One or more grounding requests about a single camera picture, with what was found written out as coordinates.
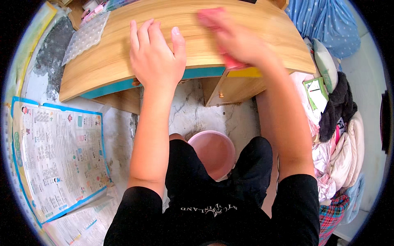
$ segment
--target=red plaid cloth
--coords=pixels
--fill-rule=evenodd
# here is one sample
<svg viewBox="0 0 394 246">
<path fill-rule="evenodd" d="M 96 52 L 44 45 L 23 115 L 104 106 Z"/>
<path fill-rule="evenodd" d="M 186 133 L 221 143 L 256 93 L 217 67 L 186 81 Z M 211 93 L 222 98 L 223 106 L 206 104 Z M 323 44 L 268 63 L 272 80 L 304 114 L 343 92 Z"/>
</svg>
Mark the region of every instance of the red plaid cloth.
<svg viewBox="0 0 394 246">
<path fill-rule="evenodd" d="M 345 209 L 349 206 L 350 200 L 347 195 L 339 195 L 337 192 L 331 200 L 330 206 L 320 206 L 319 221 L 320 234 L 319 246 L 326 244 L 328 238 L 334 232 L 341 221 Z"/>
</svg>

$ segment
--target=teal desk edge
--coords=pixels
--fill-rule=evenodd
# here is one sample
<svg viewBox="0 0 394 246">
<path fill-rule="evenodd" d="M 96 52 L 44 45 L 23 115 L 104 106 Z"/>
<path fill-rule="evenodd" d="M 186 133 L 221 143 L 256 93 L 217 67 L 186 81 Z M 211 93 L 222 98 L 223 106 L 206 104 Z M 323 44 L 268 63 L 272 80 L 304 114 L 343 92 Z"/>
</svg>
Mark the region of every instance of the teal desk edge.
<svg viewBox="0 0 394 246">
<path fill-rule="evenodd" d="M 206 67 L 206 68 L 192 68 L 186 69 L 182 79 L 193 79 L 202 77 L 216 77 L 221 76 L 226 68 L 225 67 Z M 81 97 L 86 99 L 93 99 L 100 96 L 105 96 L 118 91 L 124 91 L 131 88 L 140 87 L 132 85 L 133 79 L 119 81 L 110 85 L 97 88 L 93 91 L 86 92 Z"/>
</svg>

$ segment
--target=person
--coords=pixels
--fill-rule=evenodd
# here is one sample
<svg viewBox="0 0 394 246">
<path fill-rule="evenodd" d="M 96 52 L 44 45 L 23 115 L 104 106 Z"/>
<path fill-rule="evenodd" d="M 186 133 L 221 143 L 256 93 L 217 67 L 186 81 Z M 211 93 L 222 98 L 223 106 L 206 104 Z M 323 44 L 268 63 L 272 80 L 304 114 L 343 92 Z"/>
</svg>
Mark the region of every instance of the person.
<svg viewBox="0 0 394 246">
<path fill-rule="evenodd" d="M 215 182 L 182 136 L 168 137 L 171 102 L 186 67 L 184 38 L 172 29 L 172 52 L 160 22 L 151 19 L 138 29 L 132 20 L 130 62 L 144 86 L 144 100 L 128 189 L 104 245 L 318 245 L 312 142 L 288 72 L 262 39 L 228 13 L 210 15 L 209 21 L 220 27 L 214 31 L 217 43 L 269 81 L 265 94 L 280 159 L 272 218 L 261 209 L 272 170 L 270 143 L 253 138 L 229 178 Z M 163 213 L 165 186 L 170 203 Z"/>
</svg>

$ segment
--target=black t-shirt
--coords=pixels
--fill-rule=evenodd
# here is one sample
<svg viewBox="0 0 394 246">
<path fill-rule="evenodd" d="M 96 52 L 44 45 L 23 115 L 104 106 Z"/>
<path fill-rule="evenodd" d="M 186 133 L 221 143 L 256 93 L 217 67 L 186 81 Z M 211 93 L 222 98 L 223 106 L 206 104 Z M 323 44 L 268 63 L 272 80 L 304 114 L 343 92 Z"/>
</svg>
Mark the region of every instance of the black t-shirt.
<svg viewBox="0 0 394 246">
<path fill-rule="evenodd" d="M 297 174 L 279 183 L 272 219 L 258 206 L 210 191 L 162 213 L 156 192 L 128 188 L 104 245 L 318 245 L 319 229 L 317 182 Z"/>
</svg>

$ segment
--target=plastic basin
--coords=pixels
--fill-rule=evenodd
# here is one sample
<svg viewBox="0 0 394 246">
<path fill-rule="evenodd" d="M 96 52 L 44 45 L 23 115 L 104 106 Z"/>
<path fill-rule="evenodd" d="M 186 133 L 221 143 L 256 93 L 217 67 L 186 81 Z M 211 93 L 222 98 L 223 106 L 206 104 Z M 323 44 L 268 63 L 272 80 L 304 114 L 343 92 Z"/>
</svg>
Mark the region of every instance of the plastic basin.
<svg viewBox="0 0 394 246">
<path fill-rule="evenodd" d="M 188 143 L 194 148 L 207 173 L 214 180 L 226 176 L 235 164 L 235 147 L 219 131 L 201 131 Z"/>
</svg>

